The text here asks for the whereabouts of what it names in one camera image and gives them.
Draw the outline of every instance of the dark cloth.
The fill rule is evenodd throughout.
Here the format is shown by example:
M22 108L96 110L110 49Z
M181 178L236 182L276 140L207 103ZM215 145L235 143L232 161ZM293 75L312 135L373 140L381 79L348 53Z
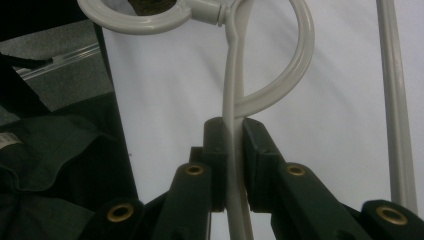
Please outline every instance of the dark cloth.
M0 150L1 185L8 192L48 189L68 161L103 135L78 116L24 119L7 131L22 142Z
M78 239L116 198L137 192L113 93L0 127L1 240Z
M0 194L0 239L75 240L94 215L62 199Z

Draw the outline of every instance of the brass grommet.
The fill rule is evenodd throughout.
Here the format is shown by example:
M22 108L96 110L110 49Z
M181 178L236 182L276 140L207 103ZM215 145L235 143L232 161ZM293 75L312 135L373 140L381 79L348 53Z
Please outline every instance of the brass grommet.
M192 176L201 175L204 171L205 169L199 165L190 165L186 167L186 173Z
M299 166L291 165L287 167L287 172L294 176L303 176L305 175L305 169Z
M382 206L378 207L376 211L382 219L389 223L400 226L406 225L408 223L406 216L394 208Z
M129 203L122 203L112 207L107 213L107 219L111 222L122 222L130 218L134 213L134 207Z

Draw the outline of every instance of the white metal rod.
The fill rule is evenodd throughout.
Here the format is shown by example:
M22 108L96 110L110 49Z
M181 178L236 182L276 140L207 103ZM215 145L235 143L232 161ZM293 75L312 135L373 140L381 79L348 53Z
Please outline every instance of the white metal rod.
M392 201L417 213L414 166L394 0L377 0Z

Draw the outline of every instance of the clamp jaw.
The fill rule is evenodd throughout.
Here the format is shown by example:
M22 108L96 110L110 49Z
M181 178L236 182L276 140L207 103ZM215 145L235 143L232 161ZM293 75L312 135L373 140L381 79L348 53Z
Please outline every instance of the clamp jaw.
M207 121L204 133L167 193L146 205L106 204L79 239L209 239L211 213L225 207L228 153L221 118ZM277 240L424 239L423 220L402 206L369 201L357 212L338 202L309 168L284 160L262 123L244 120L243 146L250 209L272 215Z

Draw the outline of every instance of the white backdrop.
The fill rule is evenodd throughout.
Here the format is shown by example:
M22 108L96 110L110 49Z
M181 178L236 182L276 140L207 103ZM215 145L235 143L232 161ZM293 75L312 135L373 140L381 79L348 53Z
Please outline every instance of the white backdrop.
M287 161L310 167L336 198L360 209L390 199L376 3L308 0L316 45L303 80L282 101L252 116ZM424 217L424 1L397 0L419 215ZM203 123L221 115L227 42L224 26L189 21L155 36L104 31L125 137L141 200L169 189L176 168L201 146ZM246 93L285 68L297 43L287 0L256 1L245 49ZM214 214L212 239L229 239ZM273 239L269 216L252 214L256 239Z

